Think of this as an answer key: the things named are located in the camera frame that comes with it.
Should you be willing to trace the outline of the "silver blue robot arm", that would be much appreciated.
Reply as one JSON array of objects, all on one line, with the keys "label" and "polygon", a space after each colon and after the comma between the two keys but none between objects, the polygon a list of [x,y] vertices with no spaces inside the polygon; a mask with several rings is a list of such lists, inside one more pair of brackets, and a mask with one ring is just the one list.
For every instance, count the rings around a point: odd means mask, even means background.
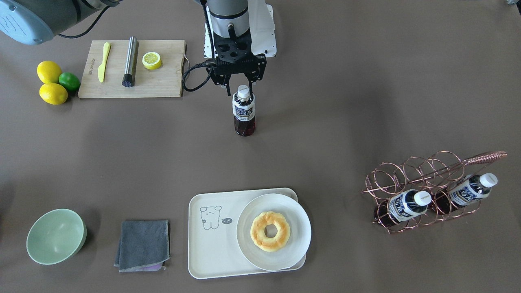
[{"label": "silver blue robot arm", "polygon": [[[1,31],[26,45],[40,45],[95,12],[119,5],[119,0],[2,0]],[[244,74],[252,86],[262,80],[267,57],[276,55],[272,7],[264,0],[199,0],[206,24],[205,52],[210,59],[191,66],[205,68],[207,80],[229,90],[234,74]]]}]

